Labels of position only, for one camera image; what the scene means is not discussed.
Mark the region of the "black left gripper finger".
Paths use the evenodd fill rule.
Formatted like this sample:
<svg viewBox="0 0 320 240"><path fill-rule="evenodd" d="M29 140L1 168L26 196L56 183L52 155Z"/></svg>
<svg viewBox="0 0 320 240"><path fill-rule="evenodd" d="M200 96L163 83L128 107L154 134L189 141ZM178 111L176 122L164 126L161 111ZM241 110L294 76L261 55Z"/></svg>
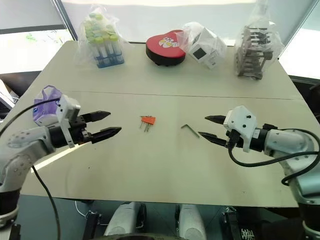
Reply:
<svg viewBox="0 0 320 240"><path fill-rule="evenodd" d="M92 144L107 140L118 134L122 130L121 127L108 127L99 132L91 134L90 141Z"/></svg>
<svg viewBox="0 0 320 240"><path fill-rule="evenodd" d="M84 114L83 119L86 123L97 122L108 117L110 114L108 111L99 110Z"/></svg>

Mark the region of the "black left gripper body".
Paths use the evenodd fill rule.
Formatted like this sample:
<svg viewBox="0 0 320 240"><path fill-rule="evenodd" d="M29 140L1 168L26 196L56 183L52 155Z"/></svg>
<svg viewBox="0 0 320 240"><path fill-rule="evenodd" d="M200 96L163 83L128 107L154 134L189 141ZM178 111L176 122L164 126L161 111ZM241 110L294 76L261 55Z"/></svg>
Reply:
<svg viewBox="0 0 320 240"><path fill-rule="evenodd" d="M82 114L69 122L69 133L74 144L82 145L91 141L92 134L86 129L87 123L91 121L90 114Z"/></svg>

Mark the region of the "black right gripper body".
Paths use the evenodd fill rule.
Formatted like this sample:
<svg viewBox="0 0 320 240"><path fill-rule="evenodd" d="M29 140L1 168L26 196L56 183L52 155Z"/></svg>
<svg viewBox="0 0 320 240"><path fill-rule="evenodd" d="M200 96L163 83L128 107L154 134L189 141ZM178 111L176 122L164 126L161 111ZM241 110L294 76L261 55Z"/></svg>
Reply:
<svg viewBox="0 0 320 240"><path fill-rule="evenodd" d="M235 129L232 129L231 131L228 130L226 132L226 135L228 137L228 140L227 140L227 143L226 143L226 147L228 149L233 149L234 147L237 146L241 135Z"/></svg>

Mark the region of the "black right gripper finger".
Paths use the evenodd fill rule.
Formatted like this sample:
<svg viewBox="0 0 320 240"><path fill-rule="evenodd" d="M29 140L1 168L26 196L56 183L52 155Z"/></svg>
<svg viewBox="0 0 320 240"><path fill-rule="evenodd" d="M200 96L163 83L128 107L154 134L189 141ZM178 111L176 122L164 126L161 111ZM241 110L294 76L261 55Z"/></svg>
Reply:
<svg viewBox="0 0 320 240"><path fill-rule="evenodd" d="M205 117L206 120L214 122L216 124L223 124L226 117L224 115L210 115Z"/></svg>
<svg viewBox="0 0 320 240"><path fill-rule="evenodd" d="M227 141L225 139L222 138L218 138L215 134L212 133L207 133L207 132L198 132L203 138L205 138L206 140L208 140L209 142L225 147L227 144Z"/></svg>

